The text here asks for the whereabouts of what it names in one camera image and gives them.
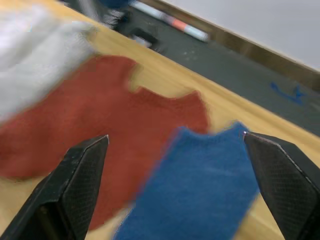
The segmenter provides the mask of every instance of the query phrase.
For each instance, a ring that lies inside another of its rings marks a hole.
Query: dark object
[[[131,19],[131,12],[128,10],[124,11],[124,15],[119,19],[116,27],[113,29],[116,32],[120,32],[125,24],[130,22]]]
[[[261,195],[286,240],[320,239],[320,170],[293,143],[246,133]]]
[[[141,28],[134,28],[129,36],[130,39],[135,40],[139,44],[145,46],[146,48],[152,49],[155,52],[160,51],[160,42],[157,38],[152,36],[151,34],[143,31]]]
[[[99,136],[70,148],[36,186],[0,240],[84,240],[108,144],[108,136]]]

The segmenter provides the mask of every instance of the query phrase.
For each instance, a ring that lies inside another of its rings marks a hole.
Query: blue mark
[[[306,96],[305,93],[301,92],[300,91],[300,86],[296,86],[294,89],[293,89],[293,95],[289,95],[289,94],[286,94],[285,92],[281,91],[279,89],[279,87],[277,86],[277,84],[275,84],[274,82],[271,82],[270,84],[270,87],[276,92],[278,93],[280,96],[296,103],[296,104],[299,104],[299,105],[303,105],[303,102],[301,100],[302,97]]]

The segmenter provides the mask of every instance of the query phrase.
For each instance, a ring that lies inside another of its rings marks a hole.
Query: cloth
[[[46,175],[71,146],[108,134],[99,196],[90,229],[135,199],[179,126],[206,133],[206,108],[197,92],[166,98],[128,90],[135,62],[94,57],[46,99],[0,128],[0,175]]]
[[[90,57],[95,51],[86,35],[94,29],[87,22],[62,23],[22,62],[1,72],[0,121],[39,101]]]
[[[58,27],[59,21],[41,5],[0,13],[0,71],[19,63]]]
[[[258,193],[245,130],[181,128],[114,239],[231,240]]]
[[[119,27],[119,24],[123,21],[125,16],[125,11],[118,11],[116,9],[107,10],[106,14],[103,16],[103,24],[112,30],[115,30]]]

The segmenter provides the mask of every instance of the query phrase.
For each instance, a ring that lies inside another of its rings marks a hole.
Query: floor
[[[69,7],[81,12],[76,0]],[[300,86],[302,102],[297,103],[271,88],[275,83],[293,96],[297,83],[255,63],[215,42],[203,43],[136,9],[131,21],[120,31],[127,36],[139,27],[160,40],[161,54],[197,72],[238,95],[320,136],[320,95]]]

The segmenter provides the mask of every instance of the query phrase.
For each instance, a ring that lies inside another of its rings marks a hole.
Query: wall baseboard
[[[217,42],[252,61],[259,63],[293,81],[320,93],[320,72],[289,59],[277,52],[245,39],[234,32],[194,16],[161,0],[140,0],[153,8],[165,12],[191,26],[209,33],[210,41]]]

